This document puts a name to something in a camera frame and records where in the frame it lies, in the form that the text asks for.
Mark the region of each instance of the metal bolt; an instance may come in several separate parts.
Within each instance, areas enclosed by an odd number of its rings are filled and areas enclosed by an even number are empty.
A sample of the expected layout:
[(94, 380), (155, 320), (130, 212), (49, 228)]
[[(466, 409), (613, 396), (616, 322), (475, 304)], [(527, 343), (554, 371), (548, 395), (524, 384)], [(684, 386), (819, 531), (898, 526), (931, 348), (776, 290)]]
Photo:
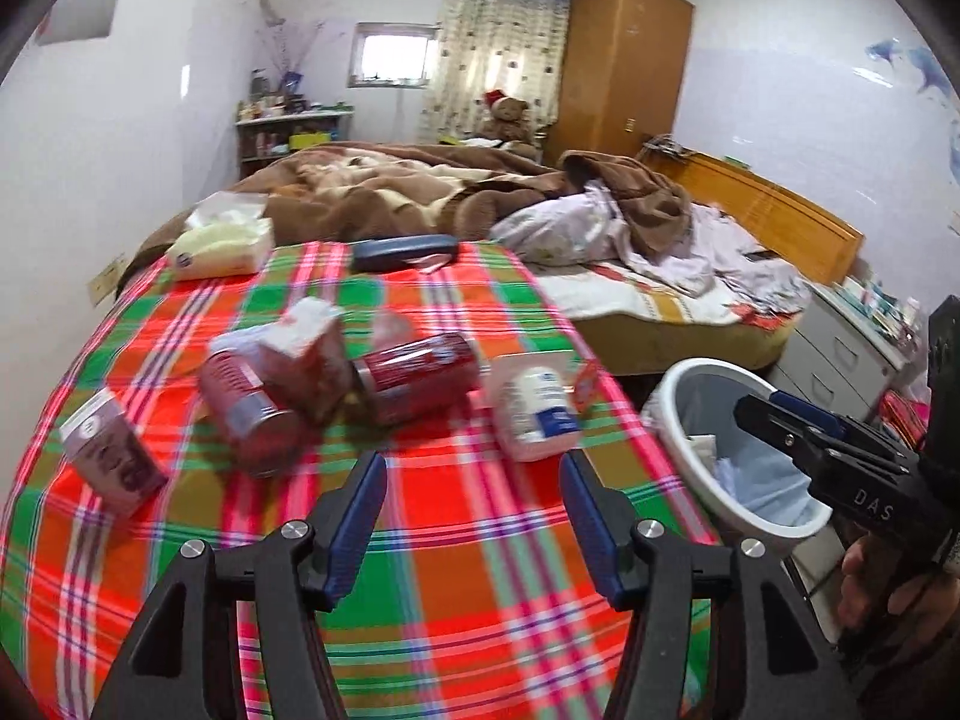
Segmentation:
[(284, 538), (303, 538), (308, 530), (310, 530), (310, 526), (302, 519), (292, 519), (283, 523), (280, 534)]
[(757, 538), (744, 538), (740, 543), (740, 552), (747, 557), (763, 557), (767, 554), (767, 548)]
[(644, 538), (660, 538), (664, 534), (664, 524), (656, 519), (644, 519), (637, 523), (637, 533)]
[(184, 541), (181, 544), (181, 555), (184, 557), (200, 557), (206, 549), (205, 543), (198, 538), (191, 538), (190, 541)]

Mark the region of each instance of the drawer handle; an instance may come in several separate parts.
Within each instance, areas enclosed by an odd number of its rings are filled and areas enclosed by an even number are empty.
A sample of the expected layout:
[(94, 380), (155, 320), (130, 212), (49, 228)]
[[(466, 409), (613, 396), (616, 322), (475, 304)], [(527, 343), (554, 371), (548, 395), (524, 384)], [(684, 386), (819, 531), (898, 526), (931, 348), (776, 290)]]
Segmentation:
[[(823, 403), (825, 406), (829, 406), (830, 404), (832, 404), (833, 390), (830, 389), (826, 384), (824, 384), (823, 380), (816, 373), (811, 373), (810, 375), (813, 377), (813, 382), (814, 382), (813, 396), (817, 400), (819, 400), (821, 403)], [(819, 394), (817, 394), (817, 386), (816, 386), (817, 384), (819, 384), (821, 389), (825, 389), (829, 394), (829, 397), (826, 400), (824, 400), (821, 396), (819, 396)]]
[(840, 348), (843, 348), (843, 351), (846, 351), (848, 355), (850, 355), (853, 358), (853, 361), (850, 362), (850, 367), (851, 368), (856, 367), (856, 361), (860, 359), (860, 355), (854, 352), (849, 346), (846, 345), (846, 343), (843, 343), (843, 341), (841, 341), (840, 338), (834, 337), (833, 344), (834, 346), (837, 347), (837, 351), (839, 351)]

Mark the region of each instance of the wooden headboard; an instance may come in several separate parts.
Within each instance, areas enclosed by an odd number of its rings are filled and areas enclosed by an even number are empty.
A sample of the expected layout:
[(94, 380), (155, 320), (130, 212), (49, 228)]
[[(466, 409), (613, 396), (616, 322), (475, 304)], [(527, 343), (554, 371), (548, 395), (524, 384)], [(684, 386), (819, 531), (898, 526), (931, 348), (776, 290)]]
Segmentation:
[(863, 233), (806, 197), (705, 154), (679, 162), (653, 151), (643, 162), (722, 208), (808, 279), (832, 284), (850, 272)]

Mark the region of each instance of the santa hat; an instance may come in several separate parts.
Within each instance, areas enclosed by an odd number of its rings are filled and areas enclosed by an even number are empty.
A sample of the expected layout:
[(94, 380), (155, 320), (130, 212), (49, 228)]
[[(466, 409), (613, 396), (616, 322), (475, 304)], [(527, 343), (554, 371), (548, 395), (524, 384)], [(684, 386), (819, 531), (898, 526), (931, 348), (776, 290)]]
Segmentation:
[(493, 103), (505, 97), (507, 97), (507, 93), (502, 89), (493, 89), (491, 92), (484, 92), (483, 102), (487, 104), (487, 108), (493, 108)]

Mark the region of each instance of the yellow box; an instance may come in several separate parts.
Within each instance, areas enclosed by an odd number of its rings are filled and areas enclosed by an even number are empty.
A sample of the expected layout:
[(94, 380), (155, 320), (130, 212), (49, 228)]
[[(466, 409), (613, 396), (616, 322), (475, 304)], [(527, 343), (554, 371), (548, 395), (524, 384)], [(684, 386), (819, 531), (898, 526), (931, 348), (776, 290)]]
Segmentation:
[(329, 143), (333, 138), (329, 132), (301, 132), (290, 136), (290, 151), (300, 151), (301, 148), (310, 148), (310, 146), (320, 146), (322, 143)]

